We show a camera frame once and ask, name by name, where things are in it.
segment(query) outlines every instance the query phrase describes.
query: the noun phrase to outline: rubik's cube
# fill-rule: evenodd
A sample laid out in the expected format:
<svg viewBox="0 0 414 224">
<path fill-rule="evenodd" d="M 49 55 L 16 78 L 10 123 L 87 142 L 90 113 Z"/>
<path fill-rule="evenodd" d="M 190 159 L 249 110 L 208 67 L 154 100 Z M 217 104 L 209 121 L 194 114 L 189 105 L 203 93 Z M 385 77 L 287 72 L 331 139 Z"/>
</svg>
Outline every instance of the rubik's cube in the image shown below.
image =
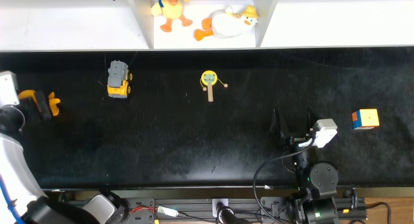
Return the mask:
<svg viewBox="0 0 414 224">
<path fill-rule="evenodd" d="M 359 109 L 352 113 L 354 129 L 372 129 L 380 125 L 376 109 Z"/>
</svg>

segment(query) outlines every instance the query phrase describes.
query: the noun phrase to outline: yellow and gray toy truck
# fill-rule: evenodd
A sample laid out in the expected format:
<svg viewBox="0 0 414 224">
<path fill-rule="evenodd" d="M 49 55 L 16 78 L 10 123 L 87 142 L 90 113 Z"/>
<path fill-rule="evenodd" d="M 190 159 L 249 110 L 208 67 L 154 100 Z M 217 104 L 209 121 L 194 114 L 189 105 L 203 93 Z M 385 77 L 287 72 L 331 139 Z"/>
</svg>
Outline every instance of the yellow and gray toy truck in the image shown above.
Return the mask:
<svg viewBox="0 0 414 224">
<path fill-rule="evenodd" d="M 113 98 L 127 98 L 131 93 L 130 82 L 132 80 L 128 65 L 121 61 L 113 61 L 108 73 L 108 95 Z"/>
</svg>

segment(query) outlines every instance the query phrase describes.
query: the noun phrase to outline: metal bracket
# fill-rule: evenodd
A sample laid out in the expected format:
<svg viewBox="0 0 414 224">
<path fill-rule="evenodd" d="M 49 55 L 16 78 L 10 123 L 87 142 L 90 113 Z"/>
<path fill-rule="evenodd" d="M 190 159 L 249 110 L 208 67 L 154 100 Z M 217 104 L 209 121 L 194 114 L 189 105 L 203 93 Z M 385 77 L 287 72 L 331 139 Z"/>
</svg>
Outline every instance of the metal bracket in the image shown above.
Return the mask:
<svg viewBox="0 0 414 224">
<path fill-rule="evenodd" d="M 140 205 L 155 208 L 154 198 L 126 198 L 129 203 L 129 209 L 136 208 Z M 139 210 L 129 215 L 124 224 L 152 224 L 155 217 L 150 210 Z"/>
<path fill-rule="evenodd" d="M 212 211 L 213 217 L 217 217 L 217 204 L 222 203 L 225 206 L 228 206 L 228 199 L 227 198 L 219 198 L 219 199 L 212 199 Z"/>
<path fill-rule="evenodd" d="M 269 212 L 272 216 L 276 217 L 279 215 L 281 219 L 289 220 L 286 215 L 286 208 L 285 208 L 285 198 L 284 197 L 262 197 L 260 198 L 260 203 L 266 208 L 267 212 Z M 260 214 L 266 215 L 263 210 L 260 210 Z M 274 221 L 270 218 L 261 217 L 261 221 L 264 223 L 273 223 Z"/>
</svg>

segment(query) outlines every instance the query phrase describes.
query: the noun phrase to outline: plush toy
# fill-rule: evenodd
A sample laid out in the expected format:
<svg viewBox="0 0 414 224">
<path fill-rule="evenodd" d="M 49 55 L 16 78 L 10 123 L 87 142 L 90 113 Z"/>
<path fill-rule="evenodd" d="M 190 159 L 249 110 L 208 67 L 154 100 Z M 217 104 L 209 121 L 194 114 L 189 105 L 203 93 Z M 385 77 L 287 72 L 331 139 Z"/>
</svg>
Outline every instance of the plush toy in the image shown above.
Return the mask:
<svg viewBox="0 0 414 224">
<path fill-rule="evenodd" d="M 211 17 L 202 21 L 202 28 L 194 32 L 197 41 L 206 36 L 216 36 L 218 38 L 232 38 L 248 32 L 257 23 L 259 16 L 256 8 L 248 6 L 241 14 L 234 14 L 231 7 L 226 10 L 215 11 Z"/>
<path fill-rule="evenodd" d="M 181 0 L 158 0 L 157 3 L 152 7 L 151 13 L 153 16 L 163 15 L 167 19 L 167 23 L 161 25 L 161 30 L 164 32 L 171 32 L 171 25 L 174 19 L 180 19 L 184 27 L 193 24 L 192 20 L 186 19 L 182 14 L 184 12 L 184 5 Z"/>
</svg>

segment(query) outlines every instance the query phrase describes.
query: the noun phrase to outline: black tabletop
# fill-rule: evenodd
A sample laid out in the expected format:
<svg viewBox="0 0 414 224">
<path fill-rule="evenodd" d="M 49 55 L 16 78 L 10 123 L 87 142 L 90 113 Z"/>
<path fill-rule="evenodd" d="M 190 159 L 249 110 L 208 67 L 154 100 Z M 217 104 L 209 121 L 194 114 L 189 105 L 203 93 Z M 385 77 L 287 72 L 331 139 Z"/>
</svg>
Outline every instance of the black tabletop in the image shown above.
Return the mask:
<svg viewBox="0 0 414 224">
<path fill-rule="evenodd" d="M 275 108 L 305 128 L 307 108 L 333 118 L 338 134 L 321 160 L 339 186 L 414 185 L 412 48 L 214 52 L 0 54 L 20 90 L 51 91 L 61 113 L 22 134 L 42 188 L 251 186 L 257 167 L 284 150 L 268 131 Z M 107 95 L 112 60 L 130 63 L 131 97 Z M 199 78 L 228 83 L 208 102 Z M 380 127 L 353 130 L 352 112 L 377 108 Z M 259 174 L 259 185 L 293 187 L 290 160 Z"/>
</svg>

